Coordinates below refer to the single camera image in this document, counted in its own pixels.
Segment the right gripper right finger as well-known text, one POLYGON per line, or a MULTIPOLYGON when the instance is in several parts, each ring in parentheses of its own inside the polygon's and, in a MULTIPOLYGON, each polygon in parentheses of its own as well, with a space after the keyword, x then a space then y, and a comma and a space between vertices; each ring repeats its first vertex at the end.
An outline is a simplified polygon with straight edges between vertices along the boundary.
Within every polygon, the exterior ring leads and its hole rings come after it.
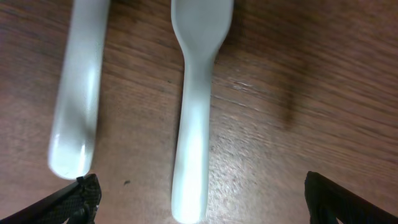
POLYGON ((397 224, 396 216, 317 172, 307 173, 305 199, 310 224, 397 224))

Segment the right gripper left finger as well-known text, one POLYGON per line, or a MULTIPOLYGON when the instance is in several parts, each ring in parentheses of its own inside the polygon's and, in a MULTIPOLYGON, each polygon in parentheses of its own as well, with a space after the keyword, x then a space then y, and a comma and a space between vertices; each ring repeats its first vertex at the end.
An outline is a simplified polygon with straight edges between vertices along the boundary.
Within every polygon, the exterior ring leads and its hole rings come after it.
POLYGON ((2 224, 94 224, 101 201, 96 174, 79 177, 59 191, 1 220, 2 224))

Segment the white plastic spoon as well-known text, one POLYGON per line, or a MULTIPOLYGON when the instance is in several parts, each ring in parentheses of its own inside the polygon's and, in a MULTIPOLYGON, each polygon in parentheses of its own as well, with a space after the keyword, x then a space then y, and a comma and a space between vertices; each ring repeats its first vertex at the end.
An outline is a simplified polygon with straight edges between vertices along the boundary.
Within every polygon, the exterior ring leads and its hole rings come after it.
POLYGON ((95 151, 110 0, 75 0, 49 141, 48 166, 62 179, 86 175, 95 151))

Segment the white plastic fork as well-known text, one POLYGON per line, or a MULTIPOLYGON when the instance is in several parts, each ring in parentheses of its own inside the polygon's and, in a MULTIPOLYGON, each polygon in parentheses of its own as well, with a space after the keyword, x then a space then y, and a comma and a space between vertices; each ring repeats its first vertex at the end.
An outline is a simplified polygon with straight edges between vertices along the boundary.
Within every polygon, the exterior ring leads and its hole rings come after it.
POLYGON ((180 125, 171 211, 179 223, 198 223, 208 206, 211 78, 233 17, 233 0, 172 0, 172 27, 183 53, 180 125))

